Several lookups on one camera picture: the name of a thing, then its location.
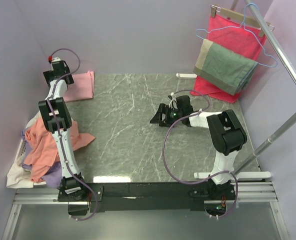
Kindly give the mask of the pink t-shirt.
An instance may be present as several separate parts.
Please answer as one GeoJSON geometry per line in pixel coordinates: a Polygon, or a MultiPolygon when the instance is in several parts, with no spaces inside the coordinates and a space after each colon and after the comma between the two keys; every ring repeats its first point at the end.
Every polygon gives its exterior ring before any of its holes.
{"type": "Polygon", "coordinates": [[[94,96],[94,72],[88,71],[87,73],[74,74],[72,77],[74,83],[68,86],[64,94],[64,101],[74,102],[92,99],[94,96]]]}

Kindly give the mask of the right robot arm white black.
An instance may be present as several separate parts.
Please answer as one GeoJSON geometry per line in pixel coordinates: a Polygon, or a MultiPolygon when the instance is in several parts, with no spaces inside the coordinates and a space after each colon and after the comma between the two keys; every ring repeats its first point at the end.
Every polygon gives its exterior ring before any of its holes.
{"type": "Polygon", "coordinates": [[[233,180],[233,164],[239,151],[247,142],[247,136],[235,112],[231,109],[220,112],[194,111],[187,95],[169,96],[170,103],[161,103],[150,124],[169,127],[171,130],[181,122],[187,127],[205,128],[210,132],[216,150],[215,162],[210,176],[207,193],[217,200],[225,193],[225,188],[233,180]]]}

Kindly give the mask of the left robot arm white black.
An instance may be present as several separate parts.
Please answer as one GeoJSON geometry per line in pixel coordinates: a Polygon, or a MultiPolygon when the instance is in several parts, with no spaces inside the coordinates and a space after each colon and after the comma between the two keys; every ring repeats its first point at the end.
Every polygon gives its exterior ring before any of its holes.
{"type": "Polygon", "coordinates": [[[71,195],[76,201],[82,201],[88,194],[88,189],[82,184],[83,178],[77,166],[72,140],[72,118],[64,101],[64,94],[73,78],[64,60],[58,57],[48,57],[51,69],[44,72],[49,86],[45,100],[38,103],[39,111],[48,132],[55,140],[62,168],[60,184],[61,194],[71,195]]]}

